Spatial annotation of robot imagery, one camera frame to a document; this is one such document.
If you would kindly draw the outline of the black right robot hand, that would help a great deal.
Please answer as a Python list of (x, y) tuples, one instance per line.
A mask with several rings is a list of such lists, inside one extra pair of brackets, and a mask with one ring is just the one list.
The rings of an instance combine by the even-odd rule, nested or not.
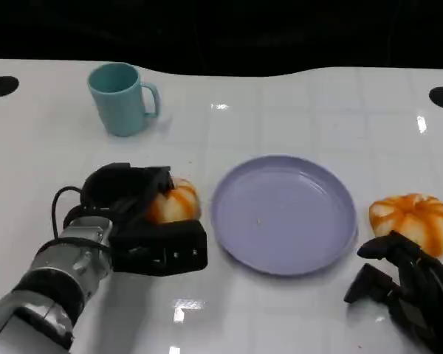
[(344, 301), (353, 304), (369, 298), (385, 305), (392, 321), (408, 338), (432, 353), (443, 353), (443, 263), (395, 231), (367, 241), (357, 255), (395, 265), (399, 283), (366, 263)]

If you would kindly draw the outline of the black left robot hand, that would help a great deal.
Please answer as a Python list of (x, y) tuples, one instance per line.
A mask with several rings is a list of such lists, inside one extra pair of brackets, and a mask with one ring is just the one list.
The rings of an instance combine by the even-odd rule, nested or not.
[(146, 219), (158, 195), (174, 188), (166, 167), (133, 167), (111, 163), (93, 172), (84, 182), (80, 204), (87, 210), (105, 212), (115, 223), (137, 223)]

